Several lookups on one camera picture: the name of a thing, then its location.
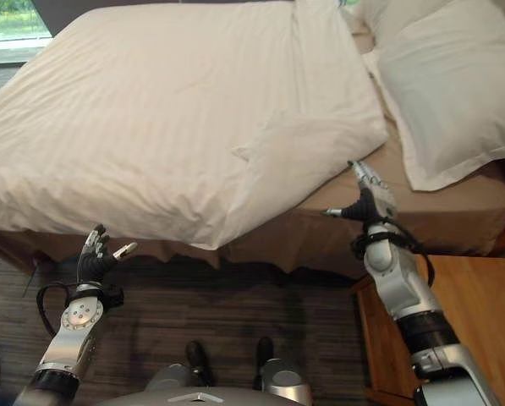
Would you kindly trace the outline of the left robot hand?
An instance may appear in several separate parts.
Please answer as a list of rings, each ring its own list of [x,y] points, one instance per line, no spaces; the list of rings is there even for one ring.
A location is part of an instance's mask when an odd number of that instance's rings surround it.
[[[132,242],[110,253],[107,250],[109,239],[102,224],[95,226],[88,234],[76,268],[78,284],[101,285],[105,275],[119,262],[126,260],[138,246],[136,242]]]

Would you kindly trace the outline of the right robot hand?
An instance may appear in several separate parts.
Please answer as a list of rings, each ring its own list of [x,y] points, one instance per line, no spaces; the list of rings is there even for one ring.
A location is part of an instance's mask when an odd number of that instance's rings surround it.
[[[397,208],[394,197],[379,174],[363,161],[348,161],[357,179],[360,196],[355,203],[344,208],[328,208],[321,214],[326,217],[345,218],[362,223],[394,220]]]

